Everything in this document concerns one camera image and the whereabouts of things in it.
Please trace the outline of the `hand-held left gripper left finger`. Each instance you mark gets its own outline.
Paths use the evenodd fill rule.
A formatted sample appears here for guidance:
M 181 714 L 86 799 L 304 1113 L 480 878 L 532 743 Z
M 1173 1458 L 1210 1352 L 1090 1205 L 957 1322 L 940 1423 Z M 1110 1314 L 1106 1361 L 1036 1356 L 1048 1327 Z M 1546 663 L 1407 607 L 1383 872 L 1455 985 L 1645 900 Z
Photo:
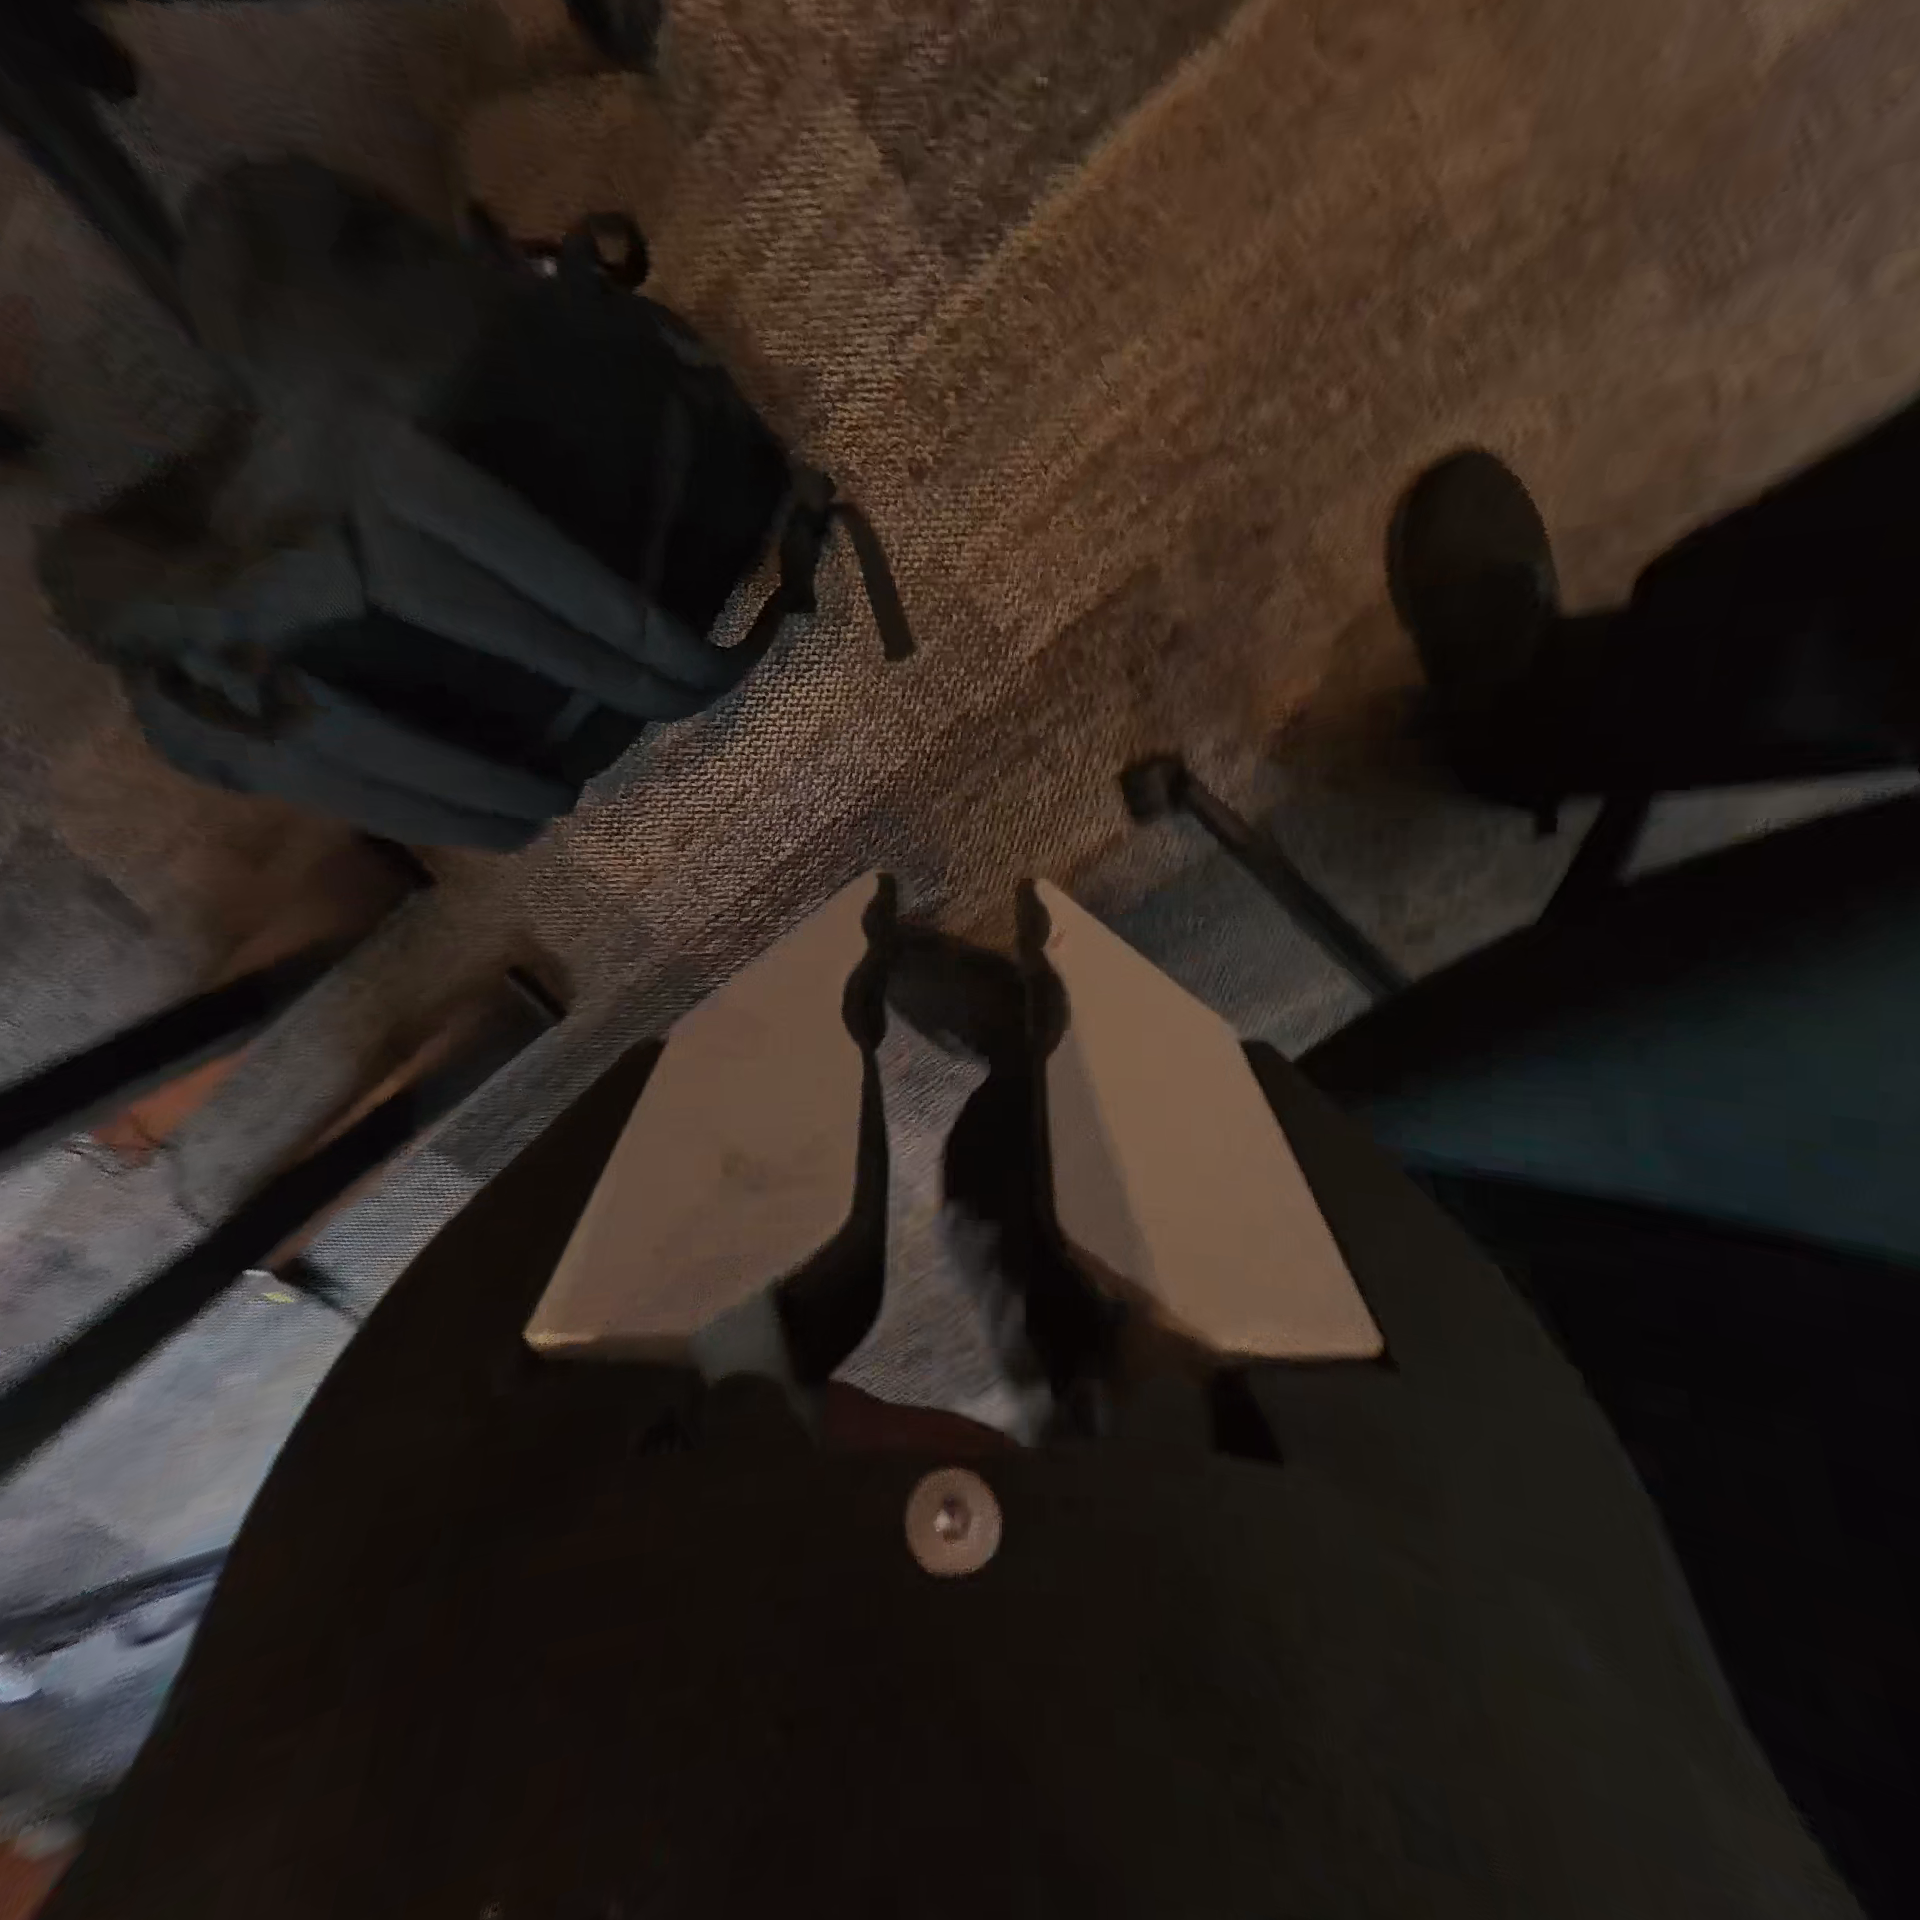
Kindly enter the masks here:
M 525 1325 L 552 1361 L 827 1375 L 876 1314 L 892 876 L 833 894 L 672 1025 Z

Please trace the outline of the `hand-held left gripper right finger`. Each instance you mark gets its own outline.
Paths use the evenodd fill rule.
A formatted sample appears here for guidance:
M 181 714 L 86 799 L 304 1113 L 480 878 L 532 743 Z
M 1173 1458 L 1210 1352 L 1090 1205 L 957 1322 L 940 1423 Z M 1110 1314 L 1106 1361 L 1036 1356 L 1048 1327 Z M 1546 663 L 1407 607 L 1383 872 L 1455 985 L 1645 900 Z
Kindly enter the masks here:
M 1242 1036 L 1051 881 L 1040 983 L 1051 1217 L 1108 1297 L 1229 1361 L 1371 1363 L 1383 1335 Z

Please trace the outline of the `dark backpack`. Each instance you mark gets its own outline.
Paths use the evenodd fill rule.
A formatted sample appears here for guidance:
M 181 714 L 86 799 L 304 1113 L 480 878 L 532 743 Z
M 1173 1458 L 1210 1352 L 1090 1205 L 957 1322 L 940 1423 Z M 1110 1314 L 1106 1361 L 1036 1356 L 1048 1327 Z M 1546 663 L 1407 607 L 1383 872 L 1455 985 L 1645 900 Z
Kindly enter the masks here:
M 308 158 L 186 207 L 178 292 L 231 407 L 37 545 L 60 628 L 220 791 L 518 852 L 645 730 L 735 695 L 871 521 L 645 292 L 625 211 L 514 241 Z

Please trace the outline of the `black chair base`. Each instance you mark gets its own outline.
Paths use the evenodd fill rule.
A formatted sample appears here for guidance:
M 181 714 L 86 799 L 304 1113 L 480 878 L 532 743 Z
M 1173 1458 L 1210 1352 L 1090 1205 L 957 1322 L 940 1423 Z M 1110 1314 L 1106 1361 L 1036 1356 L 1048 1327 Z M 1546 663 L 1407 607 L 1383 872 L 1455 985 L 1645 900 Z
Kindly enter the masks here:
M 1543 921 L 1626 876 L 1671 793 L 1915 767 L 1915 408 L 1814 458 L 1570 613 L 1515 468 L 1462 449 L 1420 473 L 1383 547 L 1435 754 L 1474 797 L 1597 820 Z

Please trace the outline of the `black metal desk frame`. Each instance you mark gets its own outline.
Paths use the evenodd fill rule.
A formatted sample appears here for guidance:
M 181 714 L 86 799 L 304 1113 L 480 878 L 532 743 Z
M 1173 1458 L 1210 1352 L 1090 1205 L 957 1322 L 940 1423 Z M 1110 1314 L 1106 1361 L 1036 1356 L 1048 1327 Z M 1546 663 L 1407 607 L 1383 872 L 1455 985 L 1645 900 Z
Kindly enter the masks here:
M 274 964 L 186 997 L 85 1052 L 5 1089 L 5 1165 L 120 1117 L 145 1095 L 245 1052 L 301 995 L 349 956 L 324 940 Z M 159 1356 L 208 1306 L 284 1244 L 308 1235 L 358 1185 L 385 1170 L 509 1069 L 567 1017 L 560 990 L 527 967 L 508 970 L 428 1060 L 404 1069 L 311 1151 L 267 1180 L 113 1306 L 5 1386 L 4 1469 L 15 1479 L 66 1428 Z

